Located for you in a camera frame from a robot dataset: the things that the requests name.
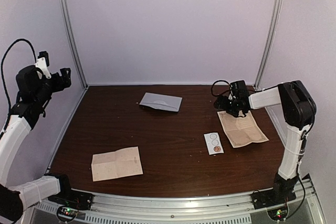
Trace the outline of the beige ornate letter sheet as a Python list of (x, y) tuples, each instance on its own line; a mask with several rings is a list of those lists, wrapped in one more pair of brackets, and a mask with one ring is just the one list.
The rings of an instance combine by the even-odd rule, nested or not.
[(243, 118), (236, 118), (225, 111), (217, 112), (217, 115), (233, 148), (269, 141), (268, 137), (258, 127), (251, 112), (248, 112)]

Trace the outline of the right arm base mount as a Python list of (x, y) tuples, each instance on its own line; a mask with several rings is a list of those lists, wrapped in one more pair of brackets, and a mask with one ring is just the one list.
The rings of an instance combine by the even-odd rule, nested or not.
[(282, 199), (276, 198), (272, 190), (254, 191), (250, 196), (254, 209), (262, 209), (285, 204), (286, 202), (297, 198), (294, 192), (290, 192), (288, 196)]

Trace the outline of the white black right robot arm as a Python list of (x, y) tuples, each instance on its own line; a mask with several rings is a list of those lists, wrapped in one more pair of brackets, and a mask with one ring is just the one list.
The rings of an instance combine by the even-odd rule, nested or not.
[(235, 118), (245, 118), (251, 110), (273, 105), (282, 107), (288, 133), (273, 188), (252, 193), (251, 198), (256, 208), (295, 199), (294, 186), (300, 180), (299, 167), (317, 112), (316, 104), (302, 82), (284, 82), (261, 91), (251, 91), (240, 80), (230, 83), (227, 91), (212, 95), (216, 98), (214, 108)]

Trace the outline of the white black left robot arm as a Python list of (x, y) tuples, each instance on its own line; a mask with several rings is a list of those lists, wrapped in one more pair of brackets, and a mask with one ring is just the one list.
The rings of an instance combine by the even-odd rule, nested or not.
[(65, 175), (44, 175), (39, 179), (8, 187), (9, 169), (23, 140), (36, 126), (55, 92), (71, 86), (70, 68), (51, 74), (46, 67), (27, 66), (16, 75), (18, 95), (1, 130), (1, 223), (17, 223), (24, 212), (55, 195), (64, 205), (76, 197)]

